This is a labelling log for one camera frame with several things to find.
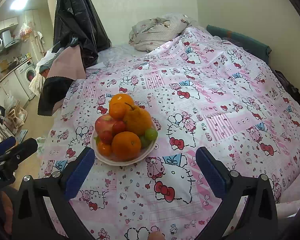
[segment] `orange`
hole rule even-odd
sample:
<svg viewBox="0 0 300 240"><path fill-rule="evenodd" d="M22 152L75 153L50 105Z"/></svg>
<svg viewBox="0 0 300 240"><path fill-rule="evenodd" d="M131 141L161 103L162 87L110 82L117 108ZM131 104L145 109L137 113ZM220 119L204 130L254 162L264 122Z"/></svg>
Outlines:
<svg viewBox="0 0 300 240"><path fill-rule="evenodd" d="M138 157L141 141L135 133L121 132L114 136L111 148L117 159L125 162Z"/></svg>
<svg viewBox="0 0 300 240"><path fill-rule="evenodd" d="M116 94L114 95L109 102L109 109L115 103L128 103L129 105L134 105L134 101L131 96L127 94Z"/></svg>
<svg viewBox="0 0 300 240"><path fill-rule="evenodd" d="M109 115L116 120L122 120L126 111L126 104L123 103L114 103L109 107Z"/></svg>
<svg viewBox="0 0 300 240"><path fill-rule="evenodd" d="M110 154L111 154L111 145L105 144L105 143L100 141L97 145L97 148L98 148L98 152L102 156L105 156L105 157L110 156Z"/></svg>

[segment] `human hand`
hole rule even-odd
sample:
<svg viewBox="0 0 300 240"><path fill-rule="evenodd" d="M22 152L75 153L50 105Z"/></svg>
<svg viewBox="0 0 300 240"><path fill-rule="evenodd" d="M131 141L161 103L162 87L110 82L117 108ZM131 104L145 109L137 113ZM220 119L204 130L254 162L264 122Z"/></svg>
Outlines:
<svg viewBox="0 0 300 240"><path fill-rule="evenodd" d="M148 240L165 240L165 238L160 231L155 231L149 234Z"/></svg>
<svg viewBox="0 0 300 240"><path fill-rule="evenodd" d="M6 214L6 221L4 223L4 230L8 235L11 235L12 233L12 218L13 218L13 206L10 198L6 193L3 191L1 193L1 200L2 200L2 206L4 213Z"/></svg>

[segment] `white plate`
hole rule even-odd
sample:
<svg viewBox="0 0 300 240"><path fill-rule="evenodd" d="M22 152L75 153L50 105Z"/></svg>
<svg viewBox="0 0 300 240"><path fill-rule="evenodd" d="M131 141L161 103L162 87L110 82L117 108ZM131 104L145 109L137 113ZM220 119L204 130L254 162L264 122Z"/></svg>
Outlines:
<svg viewBox="0 0 300 240"><path fill-rule="evenodd" d="M152 120L152 128L157 129L157 126L155 125L153 120ZM98 160L100 160L100 161L102 161L106 164L112 165L112 166L128 166L128 165L131 165L133 163L137 163L137 162L143 160L153 150L153 148L154 148L154 146L157 142L157 139L158 139L158 137L157 137L154 141L152 141L150 143L150 145L148 146L148 148L142 149L138 158L136 158L134 160L131 160L131 161L128 161L128 162L115 162L113 160L110 160L110 159L102 156L98 152L97 144L96 144L96 141L94 139L97 136L98 135L97 135L96 131L94 130L92 135L91 135L91 139L90 139L90 147L94 150L94 153L95 153L96 157L98 158Z"/></svg>

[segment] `pink bedsheet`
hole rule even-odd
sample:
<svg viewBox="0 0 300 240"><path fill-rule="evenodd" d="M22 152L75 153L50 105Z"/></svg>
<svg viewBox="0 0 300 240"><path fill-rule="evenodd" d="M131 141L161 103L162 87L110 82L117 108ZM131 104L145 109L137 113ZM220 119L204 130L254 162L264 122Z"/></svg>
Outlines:
<svg viewBox="0 0 300 240"><path fill-rule="evenodd" d="M220 204L196 164L201 146L243 176L267 174L276 202L300 173L300 106L263 61L189 27L142 58L87 69L87 79L73 82L40 177L62 171L89 146L95 120L117 93L149 111L159 138L134 165L95 161L71 200L95 238L146 239L155 230L166 239L195 238Z"/></svg>

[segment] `finger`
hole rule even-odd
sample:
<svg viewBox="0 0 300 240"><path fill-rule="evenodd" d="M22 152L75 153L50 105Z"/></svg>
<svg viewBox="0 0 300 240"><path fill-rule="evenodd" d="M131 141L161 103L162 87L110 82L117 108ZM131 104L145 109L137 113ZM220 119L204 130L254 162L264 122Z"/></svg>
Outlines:
<svg viewBox="0 0 300 240"><path fill-rule="evenodd" d="M155 231L149 234L148 240L165 240L164 235L160 231Z"/></svg>

